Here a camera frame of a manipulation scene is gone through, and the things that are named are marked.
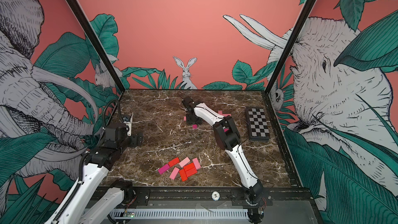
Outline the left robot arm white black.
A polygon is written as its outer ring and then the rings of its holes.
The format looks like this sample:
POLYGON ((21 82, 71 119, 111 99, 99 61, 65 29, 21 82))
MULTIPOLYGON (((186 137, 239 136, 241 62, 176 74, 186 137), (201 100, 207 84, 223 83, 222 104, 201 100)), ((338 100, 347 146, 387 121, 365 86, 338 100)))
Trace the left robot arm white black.
POLYGON ((114 164, 127 148, 142 145, 142 133, 132 133, 129 122, 111 123, 104 130, 102 144, 86 153, 80 163, 78 178, 60 206, 46 221, 48 224, 100 224, 118 205, 130 206, 137 193, 133 184, 118 179, 87 212, 90 199, 114 164))

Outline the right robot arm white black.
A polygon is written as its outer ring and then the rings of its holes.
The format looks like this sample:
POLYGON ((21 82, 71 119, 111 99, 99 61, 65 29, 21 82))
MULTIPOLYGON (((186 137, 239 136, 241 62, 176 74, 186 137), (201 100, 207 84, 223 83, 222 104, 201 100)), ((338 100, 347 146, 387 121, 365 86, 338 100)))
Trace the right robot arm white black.
POLYGON ((245 201, 250 206, 258 207, 271 204, 269 190, 263 186, 263 181, 254 173, 244 154, 243 142, 234 119, 217 113, 204 102, 195 101, 189 96, 182 99, 182 104, 186 109, 188 122, 196 124, 205 121, 212 126, 217 145, 226 152, 237 170, 245 201))

